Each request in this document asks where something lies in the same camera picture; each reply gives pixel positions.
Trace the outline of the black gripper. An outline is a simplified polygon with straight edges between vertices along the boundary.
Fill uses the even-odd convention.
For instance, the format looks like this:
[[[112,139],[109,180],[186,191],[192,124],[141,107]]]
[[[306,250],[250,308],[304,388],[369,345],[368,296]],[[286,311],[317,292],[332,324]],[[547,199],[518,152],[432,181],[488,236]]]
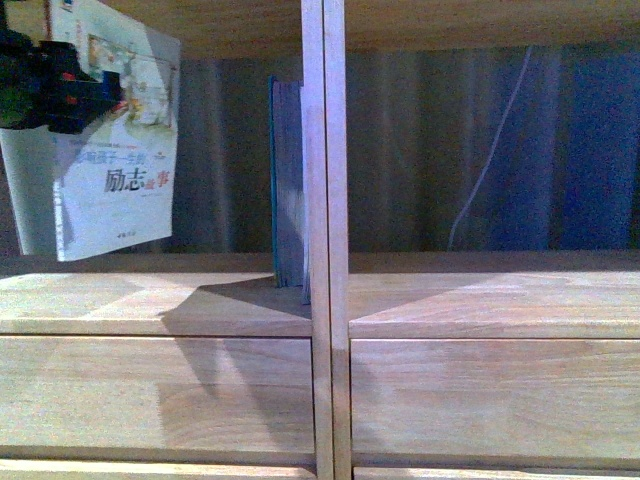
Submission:
[[[85,73],[75,46],[1,31],[1,127],[45,126],[60,134],[80,134],[124,101],[117,72],[96,80]]]

